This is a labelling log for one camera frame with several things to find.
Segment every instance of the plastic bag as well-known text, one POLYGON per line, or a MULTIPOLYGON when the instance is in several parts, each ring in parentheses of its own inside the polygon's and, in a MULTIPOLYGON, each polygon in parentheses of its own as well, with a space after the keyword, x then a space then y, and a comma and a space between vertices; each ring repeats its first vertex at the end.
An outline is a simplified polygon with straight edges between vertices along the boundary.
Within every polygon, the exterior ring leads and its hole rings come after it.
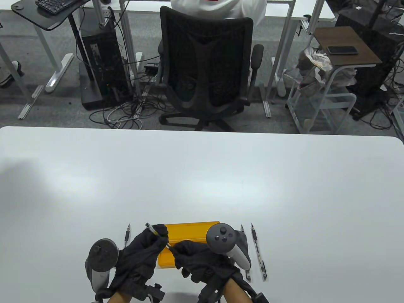
MULTIPOLYGON (((299 54, 299 63, 285 76, 299 83, 298 91, 306 97, 318 93, 334 71, 330 58, 320 49, 308 47, 299 54)), ((343 69, 334 78, 333 86, 349 86, 356 83, 356 70, 343 69)))

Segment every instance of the gray carpet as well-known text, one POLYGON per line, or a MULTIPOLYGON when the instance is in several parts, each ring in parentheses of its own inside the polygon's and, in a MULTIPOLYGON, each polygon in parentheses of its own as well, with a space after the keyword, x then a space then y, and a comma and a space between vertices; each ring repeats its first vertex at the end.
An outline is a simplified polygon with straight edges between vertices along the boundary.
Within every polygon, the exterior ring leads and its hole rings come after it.
MULTIPOLYGON (((158 55, 157 46, 161 39, 160 16, 153 14, 129 13, 130 25, 134 36, 135 50, 143 51, 145 58, 158 55)), ((46 57, 42 45, 32 25, 11 11, 1 11, 0 20, 4 26, 0 29, 1 42, 11 60, 21 62, 24 81, 33 92, 37 85, 46 84, 53 73, 51 64, 46 57)), ((322 23, 320 26, 332 26, 332 23, 322 23)), ((283 20, 266 19, 260 24, 253 36, 253 44, 263 44, 265 47, 263 64, 259 70, 258 83, 267 83, 271 67, 269 60, 274 56, 282 32, 283 20)), ((66 21, 59 28, 49 33, 55 46, 61 54, 76 53, 73 33, 66 21)), ((286 68, 297 63, 298 53, 305 47, 308 37, 302 34, 295 37, 286 68)), ((105 128, 95 124, 88 118, 87 112, 81 106, 78 63, 75 58, 69 66, 63 79, 52 94, 42 93, 25 120, 17 116, 25 105, 18 86, 13 83, 7 89, 0 89, 0 127, 3 126, 52 126, 52 127, 84 127, 105 128)), ((285 100, 276 99, 271 106, 272 118, 266 119, 262 103, 253 103, 244 113, 226 119, 239 132, 257 133, 297 133, 293 119, 284 107, 285 100)), ((161 126, 156 113, 143 120, 144 129, 189 130, 187 128, 161 126)), ((343 111, 336 112, 341 116, 343 111)), ((388 125, 386 118, 378 113, 374 120, 380 125, 388 125)), ((217 130, 214 126, 207 130, 217 130)), ((387 131, 375 130, 363 122, 355 122, 350 117, 343 125, 342 135, 375 135, 396 136, 393 129, 387 131)))

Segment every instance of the black glove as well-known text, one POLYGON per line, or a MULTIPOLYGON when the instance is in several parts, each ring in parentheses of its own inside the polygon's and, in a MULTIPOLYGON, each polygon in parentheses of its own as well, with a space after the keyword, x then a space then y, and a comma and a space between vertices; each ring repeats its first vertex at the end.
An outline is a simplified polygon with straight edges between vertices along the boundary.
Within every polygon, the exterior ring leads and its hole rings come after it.
POLYGON ((224 286, 233 279, 251 297, 255 291, 244 281, 240 269, 225 255, 212 252, 207 244, 182 241, 174 246, 177 251, 175 267, 182 268, 182 275, 195 283, 202 281, 206 286, 199 295, 199 303, 214 303, 220 299, 224 286))
POLYGON ((153 227, 161 236, 145 229, 120 250, 115 277, 108 289, 97 292, 96 299, 110 298, 117 291, 141 301, 147 297, 145 284, 153 276, 157 257, 168 243, 167 227, 163 224, 153 227))

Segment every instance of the orange box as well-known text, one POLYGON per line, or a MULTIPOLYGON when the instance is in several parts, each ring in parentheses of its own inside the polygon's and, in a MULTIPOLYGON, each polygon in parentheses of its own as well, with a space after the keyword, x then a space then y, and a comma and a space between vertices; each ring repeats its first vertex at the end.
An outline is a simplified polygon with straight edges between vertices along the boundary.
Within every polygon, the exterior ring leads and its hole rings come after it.
MULTIPOLYGON (((184 241, 190 240, 199 243, 206 243, 206 233, 213 225, 220 223, 215 222, 199 222, 199 223, 181 223, 166 224, 168 229, 168 242, 171 246, 184 241)), ((158 265, 161 268, 175 267, 173 254, 165 248, 158 256, 158 265)))

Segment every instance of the smartphone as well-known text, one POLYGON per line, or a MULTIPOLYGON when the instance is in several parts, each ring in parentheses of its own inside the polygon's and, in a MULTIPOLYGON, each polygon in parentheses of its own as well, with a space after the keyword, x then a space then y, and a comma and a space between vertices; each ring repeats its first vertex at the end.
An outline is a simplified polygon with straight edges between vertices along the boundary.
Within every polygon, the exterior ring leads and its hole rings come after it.
POLYGON ((354 46, 329 46, 330 55, 357 55, 358 50, 354 46))

